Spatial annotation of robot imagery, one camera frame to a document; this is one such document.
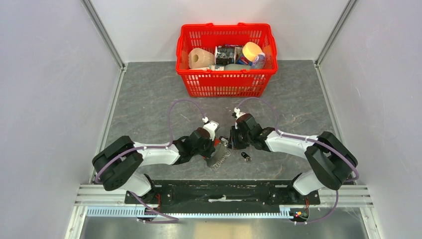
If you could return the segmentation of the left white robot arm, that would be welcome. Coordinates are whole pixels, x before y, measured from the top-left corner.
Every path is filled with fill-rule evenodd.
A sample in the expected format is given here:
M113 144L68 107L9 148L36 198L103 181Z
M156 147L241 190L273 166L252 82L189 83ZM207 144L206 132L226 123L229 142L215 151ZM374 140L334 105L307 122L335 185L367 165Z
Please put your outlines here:
M97 174L95 182L102 184L106 191L124 189L135 193L142 202L151 203L156 190L149 176L135 173L138 168L184 164L197 155L209 158L214 152L215 132L215 129L199 127L169 145L142 144L124 135L92 159Z

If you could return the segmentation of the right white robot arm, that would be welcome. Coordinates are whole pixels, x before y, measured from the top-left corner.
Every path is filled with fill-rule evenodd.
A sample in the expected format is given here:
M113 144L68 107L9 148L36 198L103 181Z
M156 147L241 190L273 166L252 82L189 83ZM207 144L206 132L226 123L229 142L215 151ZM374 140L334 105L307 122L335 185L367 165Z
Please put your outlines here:
M358 176L355 156L331 132L320 135L290 134L273 127L262 128L251 114L235 109L235 125L230 130L230 142L235 149L253 146L257 150L280 152L304 158L311 170L296 176L287 190L288 199L299 204L307 195L321 188L338 190Z

